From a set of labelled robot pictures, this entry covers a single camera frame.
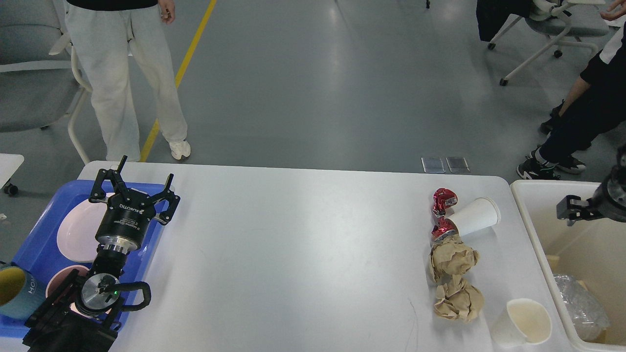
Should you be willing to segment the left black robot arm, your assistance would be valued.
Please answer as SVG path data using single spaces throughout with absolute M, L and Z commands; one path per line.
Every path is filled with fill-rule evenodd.
M 94 235 L 96 256 L 87 274 L 72 270 L 27 318 L 22 342 L 31 352 L 107 352 L 118 336 L 118 315 L 151 302 L 149 284 L 121 281 L 123 268 L 142 248 L 150 222 L 167 225 L 180 198 L 171 189 L 174 174 L 154 195 L 130 189 L 121 176 L 126 161 L 95 178 L 88 201 L 107 206 Z

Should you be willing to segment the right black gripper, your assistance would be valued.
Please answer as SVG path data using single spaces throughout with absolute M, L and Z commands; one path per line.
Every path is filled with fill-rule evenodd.
M 608 218 L 617 222 L 626 221 L 626 170 L 615 166 L 593 193 L 592 198 L 582 200 L 579 196 L 567 195 L 557 204 L 557 219 L 566 220 L 568 226 L 585 220 Z

